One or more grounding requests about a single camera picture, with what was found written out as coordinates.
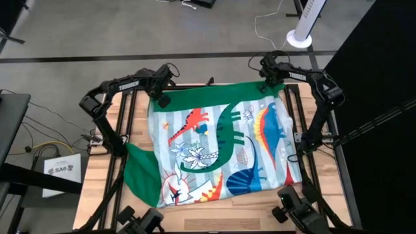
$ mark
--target white cable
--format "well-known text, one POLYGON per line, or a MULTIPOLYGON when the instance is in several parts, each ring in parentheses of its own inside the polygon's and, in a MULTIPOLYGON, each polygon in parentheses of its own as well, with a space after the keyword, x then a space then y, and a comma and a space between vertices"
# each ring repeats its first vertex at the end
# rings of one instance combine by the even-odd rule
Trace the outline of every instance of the white cable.
POLYGON ((190 7, 192 9, 196 10, 196 7, 195 6, 192 6, 191 4, 185 3, 187 1, 190 1, 190 0, 183 0, 182 1, 182 6, 184 6, 184 7, 190 7))
MULTIPOLYGON (((255 34, 257 35, 257 37, 258 37, 258 38, 261 38, 261 39, 264 39, 264 40, 268 40, 269 42, 272 42, 272 46, 273 46, 273 48, 274 48, 275 50, 276 50, 276 46, 274 45, 274 43, 273 43, 273 41, 272 41, 272 40, 270 40, 270 39, 268 39, 268 38, 265 38, 264 36, 260 36, 260 35, 257 33, 257 19, 258 19, 258 18, 262 18, 262 17, 267 17, 267 16, 273 16, 273 15, 277 14, 277 13, 279 12, 279 10, 280 10, 280 6, 281 6, 281 4, 283 3, 283 1, 284 1, 284 0, 281 0, 281 1, 280 1, 280 4, 279 4, 279 6, 278 6, 278 10, 277 10, 276 12, 271 13, 271 14, 267 14, 267 15, 264 15, 264 16, 256 16, 256 17, 254 18, 254 31, 255 31, 255 34)), ((286 44, 286 40, 285 40, 285 42, 283 43, 283 45, 280 47, 280 49, 283 49, 283 47, 285 46, 285 44, 286 44)))

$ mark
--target black wall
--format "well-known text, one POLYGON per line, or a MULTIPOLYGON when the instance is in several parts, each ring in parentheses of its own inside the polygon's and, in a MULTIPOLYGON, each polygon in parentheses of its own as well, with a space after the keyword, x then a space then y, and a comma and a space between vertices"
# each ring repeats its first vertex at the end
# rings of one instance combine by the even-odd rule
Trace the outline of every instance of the black wall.
MULTIPOLYGON (((326 66, 347 98, 335 111, 340 135, 416 96, 410 3, 377 0, 326 66)), ((415 231, 415 134, 416 107, 343 146, 365 229, 415 231)))

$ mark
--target dinosaur print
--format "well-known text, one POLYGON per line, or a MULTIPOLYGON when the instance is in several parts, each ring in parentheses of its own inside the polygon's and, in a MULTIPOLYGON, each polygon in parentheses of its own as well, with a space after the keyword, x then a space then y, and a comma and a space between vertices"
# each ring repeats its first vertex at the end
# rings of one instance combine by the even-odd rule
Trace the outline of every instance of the dinosaur print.
POLYGON ((201 203, 201 202, 211 202, 216 201, 220 199, 221 196, 221 190, 222 190, 222 173, 220 176, 219 182, 213 186, 212 189, 208 190, 208 193, 202 193, 202 196, 200 199, 195 200, 195 203, 201 203))
POLYGON ((270 159, 276 168, 276 149, 279 140, 285 135, 283 129, 279 126, 276 104, 270 103, 267 108, 260 110, 257 114, 257 119, 254 124, 255 139, 267 151, 270 159))
POLYGON ((204 118, 204 116, 207 116, 208 113, 201 114, 201 110, 202 108, 196 108, 188 114, 187 119, 185 120, 185 125, 177 133, 175 133, 173 137, 169 138, 169 146, 172 144, 172 141, 174 141, 182 133, 188 131, 189 129, 193 129, 195 131, 196 128, 199 128, 199 122, 209 121, 208 118, 204 118))
POLYGON ((222 112, 218 118, 216 125, 216 142, 218 144, 218 157, 216 161, 204 168, 190 169, 185 168, 185 163, 181 163, 181 170, 184 172, 192 173, 207 173, 212 172, 226 164, 234 151, 234 144, 244 145, 243 140, 237 140, 235 137, 244 137, 244 133, 234 131, 233 122, 241 120, 240 112, 232 112, 233 108, 238 103, 230 103, 222 112))
POLYGON ((232 193, 232 195, 246 194, 249 192, 261 191, 260 179, 266 179, 265 177, 259 177, 259 172, 263 168, 258 168, 258 156, 255 151, 253 140, 246 136, 248 140, 252 143, 254 151, 254 163, 253 167, 235 172, 227 179, 227 188, 232 193))

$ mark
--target wooden table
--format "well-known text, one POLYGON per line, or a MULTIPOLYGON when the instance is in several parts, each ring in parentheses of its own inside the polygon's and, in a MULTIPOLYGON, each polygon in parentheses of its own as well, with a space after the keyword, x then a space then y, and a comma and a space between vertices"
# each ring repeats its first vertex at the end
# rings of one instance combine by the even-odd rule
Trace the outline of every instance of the wooden table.
MULTIPOLYGON (((315 100, 311 95, 311 89, 308 84, 299 84, 300 95, 304 106, 306 122, 309 124, 316 111, 315 100)), ((286 103, 284 92, 281 91, 280 97, 286 103)), ((127 98, 125 114, 122 129, 127 124, 129 110, 129 98, 127 98)), ((300 128, 300 119, 294 96, 291 98, 296 118, 296 123, 300 128)), ((108 111, 107 118, 110 124, 115 128, 118 110, 120 108, 121 94, 116 95, 113 99, 113 105, 108 111)), ((142 148, 143 150, 153 150, 151 143, 148 124, 146 120, 149 97, 145 92, 138 92, 135 116, 132 126, 130 142, 142 148)), ((321 150, 333 155, 332 150, 321 147, 321 150)), ((83 191, 78 204, 78 210, 75 217, 73 228, 81 227, 96 210, 101 202, 104 193, 107 169, 109 166, 110 155, 93 156, 93 154, 106 152, 101 146, 93 148, 91 151, 88 168, 85 175, 83 191)), ((324 199, 330 207, 338 214, 340 219, 351 225, 350 216, 347 209, 343 188, 335 163, 335 158, 326 155, 320 151, 314 153, 315 163, 320 181, 320 187, 324 199)), ((295 189, 300 191, 300 185, 295 185, 295 189)), ((271 213, 271 210, 281 206, 280 199, 276 194, 279 189, 245 194, 219 201, 210 201, 206 203, 195 203, 192 205, 181 205, 177 207, 165 207, 159 209, 164 215, 162 227, 166 231, 289 231, 294 230, 295 226, 290 219, 284 224, 280 224, 271 213)), ((107 208, 107 219, 105 227, 109 228, 113 208, 113 200, 107 208)), ((120 209, 130 205, 135 211, 136 216, 143 215, 149 206, 134 196, 126 184, 123 185, 122 199, 120 209)))

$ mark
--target concrete floor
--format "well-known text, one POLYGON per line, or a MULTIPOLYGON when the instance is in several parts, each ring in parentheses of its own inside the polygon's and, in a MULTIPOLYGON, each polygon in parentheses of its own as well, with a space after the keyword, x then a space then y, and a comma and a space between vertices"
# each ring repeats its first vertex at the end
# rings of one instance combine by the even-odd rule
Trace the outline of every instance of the concrete floor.
MULTIPOLYGON (((179 1, 29 1, 30 11, 21 15, 12 33, 27 42, 24 45, 8 42, 0 59, 272 50, 270 42, 256 37, 254 17, 276 11, 279 3, 277 0, 217 0, 213 9, 192 10, 181 6, 179 1)), ((312 31, 315 51, 337 50, 371 5, 372 2, 366 0, 328 1, 312 31)), ((276 47, 281 47, 286 33, 298 22, 296 18, 286 18, 286 13, 296 13, 292 0, 284 0, 279 14, 257 21, 259 34, 272 39, 276 47)), ((284 50, 299 49, 287 44, 284 50)), ((330 59, 331 56, 318 56, 319 67, 324 68, 330 59)), ((311 68, 307 56, 291 60, 295 66, 311 68)), ((205 83, 210 77, 214 77, 216 83, 259 80, 258 74, 247 67, 247 61, 247 58, 169 60, 181 71, 178 83, 205 83)), ((164 62, 166 60, 0 64, 0 88, 29 93, 31 101, 85 129, 92 129, 91 119, 78 107, 88 90, 104 80, 134 73, 143 67, 157 69, 164 62)), ((55 128, 70 142, 83 133, 44 109, 30 106, 27 115, 55 128)), ((35 144, 50 140, 32 133, 35 144)), ((30 137, 22 128, 11 152, 29 144, 30 137)), ((7 162, 30 167, 31 155, 11 155, 7 162)), ((0 234, 6 233, 17 201, 18 196, 13 197, 0 220, 0 234)), ((26 209, 20 229, 32 234, 68 232, 75 212, 76 207, 26 209)))

